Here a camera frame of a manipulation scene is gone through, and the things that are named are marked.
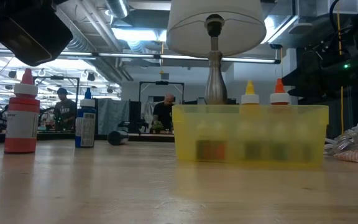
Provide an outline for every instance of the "red bottle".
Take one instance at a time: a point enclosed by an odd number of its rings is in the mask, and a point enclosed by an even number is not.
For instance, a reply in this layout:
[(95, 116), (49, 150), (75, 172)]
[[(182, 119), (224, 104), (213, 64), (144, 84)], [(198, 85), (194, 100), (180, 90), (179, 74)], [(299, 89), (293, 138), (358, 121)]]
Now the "red bottle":
[(37, 144), (40, 101), (35, 97), (38, 88), (34, 85), (31, 69), (26, 69), (22, 82), (15, 84), (16, 97), (9, 99), (5, 153), (34, 153)]

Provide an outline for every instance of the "white lampshade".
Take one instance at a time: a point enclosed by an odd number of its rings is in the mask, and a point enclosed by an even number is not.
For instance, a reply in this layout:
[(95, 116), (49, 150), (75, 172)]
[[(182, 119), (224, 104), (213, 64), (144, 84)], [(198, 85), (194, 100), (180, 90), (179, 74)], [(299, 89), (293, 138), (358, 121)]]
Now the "white lampshade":
[(224, 56), (253, 49), (266, 36), (260, 0), (172, 0), (167, 44), (170, 50), (194, 57), (207, 57), (211, 38), (204, 26), (212, 14), (224, 25), (219, 50)]

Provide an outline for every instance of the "blue bottle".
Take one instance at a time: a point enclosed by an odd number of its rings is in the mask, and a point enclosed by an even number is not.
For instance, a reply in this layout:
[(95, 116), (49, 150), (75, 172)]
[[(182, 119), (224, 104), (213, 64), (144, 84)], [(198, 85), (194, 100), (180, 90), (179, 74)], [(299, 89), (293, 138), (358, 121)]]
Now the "blue bottle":
[(94, 146), (94, 127), (96, 125), (96, 110), (94, 100), (91, 99), (91, 89), (87, 88), (81, 109), (77, 111), (75, 121), (75, 147), (91, 148)]

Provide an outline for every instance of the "table surface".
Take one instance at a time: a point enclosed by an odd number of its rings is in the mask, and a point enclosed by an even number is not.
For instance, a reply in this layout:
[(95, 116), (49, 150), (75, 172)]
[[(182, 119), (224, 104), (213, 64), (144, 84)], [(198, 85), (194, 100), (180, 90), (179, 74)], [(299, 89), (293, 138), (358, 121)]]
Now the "table surface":
[(311, 170), (182, 163), (173, 143), (4, 155), (0, 223), (358, 223), (358, 164)]

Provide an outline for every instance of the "dark shirt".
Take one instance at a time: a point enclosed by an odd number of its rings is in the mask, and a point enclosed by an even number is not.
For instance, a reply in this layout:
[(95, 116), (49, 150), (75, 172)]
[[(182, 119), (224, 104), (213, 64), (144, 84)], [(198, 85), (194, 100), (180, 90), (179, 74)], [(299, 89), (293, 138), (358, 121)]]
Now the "dark shirt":
[(75, 102), (72, 100), (69, 100), (69, 99), (65, 99), (61, 102), (58, 102), (55, 105), (55, 114), (57, 114), (57, 111), (60, 112), (60, 117), (62, 119), (62, 121), (61, 121), (62, 126), (59, 127), (59, 129), (60, 128), (65, 128), (65, 129), (73, 128), (74, 119), (67, 121), (66, 123), (64, 122), (64, 120), (75, 116), (75, 113), (77, 111), (77, 105), (75, 104)]
[(154, 106), (153, 115), (158, 115), (158, 120), (161, 121), (165, 129), (171, 129), (172, 106), (173, 105), (165, 105), (164, 102), (157, 103)]

